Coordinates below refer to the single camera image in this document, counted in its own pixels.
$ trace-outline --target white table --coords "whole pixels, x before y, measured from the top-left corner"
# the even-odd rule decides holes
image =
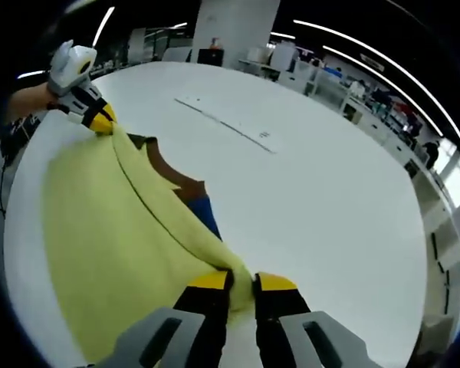
[[[426,245],[409,177],[382,147],[305,96],[219,67],[143,64],[95,84],[127,131],[159,137],[169,163],[206,181],[222,237],[251,272],[295,281],[310,309],[326,311],[363,338],[377,363],[406,365],[422,319]],[[272,133],[278,152],[174,101],[184,97],[199,98],[246,129]],[[22,158],[8,202],[11,300],[54,366],[84,361],[49,278],[41,184],[61,148],[91,135],[49,113]],[[229,333],[222,366],[261,366],[248,343],[253,333],[251,321]]]

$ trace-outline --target laboratory room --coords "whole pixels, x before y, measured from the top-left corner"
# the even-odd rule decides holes
[[[2,365],[460,367],[457,9],[3,9]]]

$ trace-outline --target workstation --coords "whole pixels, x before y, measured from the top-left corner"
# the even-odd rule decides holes
[[[350,60],[296,6],[203,0],[111,44],[116,4],[94,44],[49,51],[55,105],[11,133],[0,220],[4,288],[50,365],[403,368],[455,340],[460,142],[437,160],[390,61]]]

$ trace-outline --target yellow towel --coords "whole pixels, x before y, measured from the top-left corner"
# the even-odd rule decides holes
[[[231,268],[230,314],[248,308],[242,261],[177,198],[124,131],[66,149],[48,169],[44,243],[64,318],[86,359],[158,307],[171,307],[194,278]]]

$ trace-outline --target ceiling light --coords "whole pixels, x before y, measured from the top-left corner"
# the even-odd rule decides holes
[[[293,20],[294,23],[298,24],[298,25],[306,25],[308,27],[312,27],[312,28],[317,28],[317,29],[320,29],[322,31],[326,31],[326,32],[329,32],[329,33],[332,33],[336,36],[340,36],[342,38],[346,38],[347,40],[349,41],[352,41],[354,42],[355,44],[358,44],[359,46],[363,46],[365,49],[373,52],[374,54],[377,54],[378,56],[380,56],[381,58],[383,58],[384,60],[388,61],[389,63],[391,63],[391,65],[393,65],[394,67],[396,67],[397,69],[399,69],[400,71],[402,71],[411,81],[413,81],[419,88],[421,88],[421,90],[428,95],[428,97],[431,99],[431,101],[441,110],[441,112],[443,113],[443,115],[445,116],[445,118],[447,119],[447,121],[450,123],[450,125],[452,126],[452,128],[455,130],[455,132],[457,133],[457,136],[458,138],[460,139],[460,130],[458,129],[458,127],[455,125],[455,121],[452,119],[452,117],[450,117],[450,115],[448,114],[448,112],[445,110],[445,108],[440,104],[440,102],[436,99],[436,97],[433,96],[433,94],[431,92],[429,92],[429,90],[424,87],[424,85],[419,82],[416,77],[414,77],[412,74],[410,74],[406,69],[404,69],[402,66],[400,66],[399,64],[397,64],[394,60],[392,60],[390,57],[386,56],[385,54],[381,53],[380,51],[376,50],[375,48],[372,48],[371,46],[369,46],[368,44],[365,44],[364,42],[361,42],[355,38],[352,38],[350,36],[348,36],[347,34],[344,34],[344,33],[341,33],[341,32],[338,32],[338,31],[335,31],[333,29],[330,29],[330,28],[327,28],[327,27],[323,27],[321,25],[315,25],[313,23],[307,23],[305,21],[298,21],[298,20]]]
[[[429,121],[429,123],[432,125],[433,128],[435,128],[436,132],[440,136],[443,136],[442,131],[436,126],[435,122],[431,119],[431,117],[429,117],[428,114],[406,92],[401,90],[400,87],[397,86],[396,84],[394,84],[390,79],[387,79],[382,74],[380,74],[378,71],[376,71],[373,68],[369,67],[368,65],[362,63],[361,61],[356,60],[356,59],[352,58],[351,56],[344,54],[343,52],[340,52],[338,50],[334,50],[333,48],[329,48],[328,46],[325,46],[325,45],[324,45],[324,49],[326,49],[328,51],[332,51],[333,53],[336,53],[336,54],[342,56],[343,58],[346,58],[347,60],[352,61],[353,63],[356,63],[356,64],[360,65],[361,67],[364,67],[370,73],[375,74],[382,81],[387,82],[387,84],[389,84],[394,89],[399,91],[399,93],[402,94]]]
[[[179,23],[178,25],[174,25],[174,26],[172,27],[172,29],[177,29],[177,28],[181,28],[181,27],[185,27],[185,26],[187,26],[187,22],[185,22],[185,23]]]
[[[95,47],[97,44],[97,41],[99,40],[100,33],[102,32],[104,25],[106,25],[107,20],[109,19],[110,15],[113,14],[114,12],[114,7],[111,6],[110,8],[107,9],[106,14],[104,18],[102,19],[102,22],[100,23],[99,29],[97,29],[97,33],[95,34],[94,42],[92,42],[92,47]]]
[[[283,33],[277,33],[277,32],[271,32],[273,36],[279,36],[279,37],[284,37],[284,38],[290,38],[294,40],[296,37],[295,36],[290,36],[289,34],[283,34]]]
[[[38,75],[38,74],[43,74],[46,73],[46,71],[30,71],[29,73],[23,73],[17,77],[17,79],[21,79],[24,77],[30,77],[31,75]]]

